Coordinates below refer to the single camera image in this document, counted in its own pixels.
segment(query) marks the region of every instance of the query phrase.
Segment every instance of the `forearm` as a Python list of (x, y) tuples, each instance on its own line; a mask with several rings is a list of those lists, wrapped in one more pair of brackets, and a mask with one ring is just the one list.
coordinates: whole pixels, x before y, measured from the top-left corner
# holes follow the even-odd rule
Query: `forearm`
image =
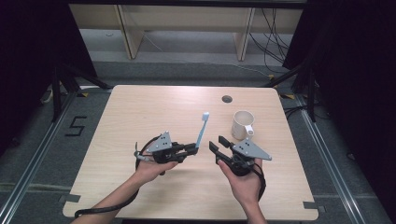
[[(131, 198), (132, 195), (134, 195), (143, 184), (144, 183), (138, 181), (138, 178), (135, 178), (132, 175), (128, 180), (126, 180), (93, 208), (109, 207), (124, 203), (126, 200)], [(110, 223), (119, 211), (120, 210), (101, 214), (83, 215), (75, 219), (72, 223)]]
[(267, 224), (258, 203), (241, 204), (247, 215), (248, 224)]

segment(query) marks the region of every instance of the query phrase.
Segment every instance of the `black tape marking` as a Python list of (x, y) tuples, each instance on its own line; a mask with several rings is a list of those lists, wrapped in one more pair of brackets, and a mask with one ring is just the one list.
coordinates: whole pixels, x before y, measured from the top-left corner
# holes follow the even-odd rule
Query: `black tape marking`
[(326, 212), (327, 212), (325, 206), (318, 206), (318, 211), (319, 211), (320, 213), (326, 213)]
[(318, 209), (318, 206), (316, 203), (303, 202), (303, 205), (304, 205), (305, 209)]
[(62, 195), (61, 198), (59, 199), (59, 202), (60, 203), (65, 203), (65, 202), (78, 203), (80, 198), (81, 198), (80, 195), (67, 194), (67, 195)]
[(75, 126), (74, 123), (76, 122), (77, 119), (86, 119), (86, 118), (87, 118), (87, 116), (75, 116), (73, 118), (73, 121), (70, 124), (69, 128), (77, 128), (77, 129), (79, 129), (79, 132), (78, 133), (67, 133), (67, 134), (65, 134), (65, 136), (67, 136), (67, 137), (78, 137), (78, 136), (81, 136), (82, 130), (84, 130), (85, 126), (80, 126), (80, 125), (78, 125), (78, 126), (76, 125)]

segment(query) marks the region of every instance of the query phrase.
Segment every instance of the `hole in table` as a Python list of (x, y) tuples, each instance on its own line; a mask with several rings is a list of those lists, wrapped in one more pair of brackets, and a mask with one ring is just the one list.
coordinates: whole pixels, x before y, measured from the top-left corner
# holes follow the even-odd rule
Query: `hole in table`
[(221, 97), (221, 100), (222, 100), (224, 103), (228, 104), (228, 103), (230, 103), (230, 102), (233, 101), (233, 97), (231, 97), (231, 96), (229, 96), (229, 95), (224, 95), (223, 97)]

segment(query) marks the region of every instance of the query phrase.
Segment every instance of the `mug handle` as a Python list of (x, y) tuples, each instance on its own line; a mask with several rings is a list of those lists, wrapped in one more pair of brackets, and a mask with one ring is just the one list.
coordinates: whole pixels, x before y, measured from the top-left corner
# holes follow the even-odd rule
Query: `mug handle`
[(245, 129), (247, 130), (247, 137), (250, 139), (253, 137), (254, 135), (254, 130), (253, 127), (251, 125), (246, 125)]

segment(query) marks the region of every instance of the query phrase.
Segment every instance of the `fingers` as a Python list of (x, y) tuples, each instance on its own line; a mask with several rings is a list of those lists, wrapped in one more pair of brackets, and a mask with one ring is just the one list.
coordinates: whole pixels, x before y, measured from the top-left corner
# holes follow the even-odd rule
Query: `fingers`
[(177, 165), (178, 165), (177, 161), (169, 161), (169, 162), (167, 162), (165, 164), (159, 164), (159, 166), (161, 167), (162, 171), (171, 170)]
[(230, 177), (233, 176), (233, 171), (231, 171), (230, 167), (228, 167), (228, 165), (224, 161), (218, 160), (218, 165), (220, 167), (220, 170), (224, 173), (225, 176), (227, 176), (227, 178), (230, 179)]

